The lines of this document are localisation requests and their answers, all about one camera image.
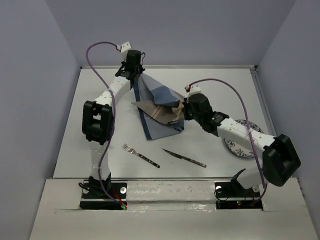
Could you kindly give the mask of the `blue beige plaid cloth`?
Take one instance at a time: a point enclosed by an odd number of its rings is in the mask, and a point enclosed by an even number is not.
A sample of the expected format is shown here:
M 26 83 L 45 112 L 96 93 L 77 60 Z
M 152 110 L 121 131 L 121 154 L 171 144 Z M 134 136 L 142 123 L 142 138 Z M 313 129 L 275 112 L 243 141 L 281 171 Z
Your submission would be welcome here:
M 135 102 L 147 140 L 157 140 L 185 129 L 184 96 L 147 74 L 133 86 Z

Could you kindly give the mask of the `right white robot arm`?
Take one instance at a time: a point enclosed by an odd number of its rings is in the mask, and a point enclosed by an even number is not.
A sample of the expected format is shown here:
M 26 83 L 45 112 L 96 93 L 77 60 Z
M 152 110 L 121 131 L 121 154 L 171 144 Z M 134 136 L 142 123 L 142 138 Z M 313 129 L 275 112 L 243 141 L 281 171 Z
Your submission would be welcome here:
M 273 136 L 247 128 L 228 115 L 214 111 L 202 93 L 186 97 L 183 105 L 185 120 L 196 121 L 205 132 L 231 140 L 257 157 L 256 166 L 244 168 L 232 177 L 230 190 L 235 196 L 242 196 L 248 189 L 261 184 L 282 187 L 301 166 L 288 136 Z

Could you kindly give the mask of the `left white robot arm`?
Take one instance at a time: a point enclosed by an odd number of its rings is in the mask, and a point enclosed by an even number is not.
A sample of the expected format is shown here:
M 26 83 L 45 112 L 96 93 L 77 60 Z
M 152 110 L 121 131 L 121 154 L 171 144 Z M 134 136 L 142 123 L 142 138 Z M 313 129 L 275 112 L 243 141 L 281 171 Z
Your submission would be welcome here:
M 83 105 L 82 133 L 90 146 L 91 172 L 88 188 L 97 196 L 111 196 L 111 171 L 108 163 L 108 148 L 115 131 L 116 105 L 138 82 L 142 72 L 143 53 L 128 50 L 121 67 L 115 73 L 111 84 L 95 100 L 87 100 Z

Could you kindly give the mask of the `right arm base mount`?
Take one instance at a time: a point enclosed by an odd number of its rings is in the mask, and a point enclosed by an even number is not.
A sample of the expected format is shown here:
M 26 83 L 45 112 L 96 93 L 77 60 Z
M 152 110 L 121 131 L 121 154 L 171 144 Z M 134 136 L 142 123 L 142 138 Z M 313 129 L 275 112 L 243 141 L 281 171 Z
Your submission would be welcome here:
M 239 191 L 231 189 L 231 182 L 218 181 L 214 184 L 217 210 L 263 209 L 258 186 Z

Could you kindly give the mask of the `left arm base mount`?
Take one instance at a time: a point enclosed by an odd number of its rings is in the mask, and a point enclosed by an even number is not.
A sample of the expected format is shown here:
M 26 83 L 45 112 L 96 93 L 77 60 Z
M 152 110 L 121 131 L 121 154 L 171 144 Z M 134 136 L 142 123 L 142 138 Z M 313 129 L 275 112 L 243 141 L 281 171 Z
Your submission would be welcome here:
M 89 182 L 79 182 L 81 198 L 79 207 L 82 210 L 108 210 L 125 211 L 128 208 L 126 182 L 113 182 L 108 195 L 97 186 L 90 186 Z

